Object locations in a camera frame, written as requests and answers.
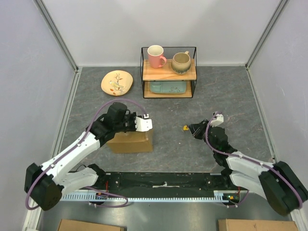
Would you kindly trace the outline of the brown cardboard express box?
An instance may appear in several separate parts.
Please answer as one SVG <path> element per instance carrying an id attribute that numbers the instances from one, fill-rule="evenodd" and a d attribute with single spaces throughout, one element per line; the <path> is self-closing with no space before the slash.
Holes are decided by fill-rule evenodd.
<path id="1" fill-rule="evenodd" d="M 115 154 L 148 153 L 153 151 L 153 129 L 146 132 L 119 132 L 107 142 Z"/>

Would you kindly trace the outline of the yellow utility knife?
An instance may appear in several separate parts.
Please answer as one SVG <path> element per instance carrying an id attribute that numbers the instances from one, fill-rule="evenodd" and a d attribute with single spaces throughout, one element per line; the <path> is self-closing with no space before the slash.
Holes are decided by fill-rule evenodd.
<path id="1" fill-rule="evenodd" d="M 183 130 L 183 131 L 189 131 L 190 129 L 189 129 L 189 126 L 188 126 L 188 125 L 184 125 L 183 128 L 182 128 L 182 130 Z"/>

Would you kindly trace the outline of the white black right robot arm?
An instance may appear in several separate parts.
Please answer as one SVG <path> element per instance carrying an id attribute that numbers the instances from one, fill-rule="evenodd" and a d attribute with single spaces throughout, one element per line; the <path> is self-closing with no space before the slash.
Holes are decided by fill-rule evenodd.
<path id="1" fill-rule="evenodd" d="M 221 120 L 203 120 L 183 127 L 195 139 L 203 140 L 213 151 L 215 161 L 224 167 L 221 186 L 245 188 L 267 200 L 271 208 L 282 216 L 301 209 L 308 199 L 308 191 L 290 166 L 283 161 L 262 162 L 233 148 L 228 141 Z"/>

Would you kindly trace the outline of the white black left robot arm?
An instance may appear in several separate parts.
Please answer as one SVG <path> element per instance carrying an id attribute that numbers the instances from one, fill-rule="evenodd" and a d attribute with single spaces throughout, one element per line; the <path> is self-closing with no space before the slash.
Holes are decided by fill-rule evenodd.
<path id="1" fill-rule="evenodd" d="M 62 196 L 81 188 L 101 189 L 106 182 L 106 172 L 96 164 L 81 171 L 71 169 L 92 152 L 100 149 L 120 132 L 147 132 L 153 128 L 148 113 L 137 115 L 118 101 L 105 103 L 96 112 L 85 131 L 67 148 L 41 165 L 32 163 L 26 169 L 24 191 L 28 210 L 53 208 Z"/>

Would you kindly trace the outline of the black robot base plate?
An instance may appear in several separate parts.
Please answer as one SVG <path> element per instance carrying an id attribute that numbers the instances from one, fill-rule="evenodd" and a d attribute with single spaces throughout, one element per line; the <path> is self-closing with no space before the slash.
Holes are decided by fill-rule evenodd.
<path id="1" fill-rule="evenodd" d="M 148 193 L 200 195 L 200 192 L 238 191 L 238 187 L 220 173 L 184 172 L 107 172 L 98 177 L 93 188 L 125 197 Z"/>

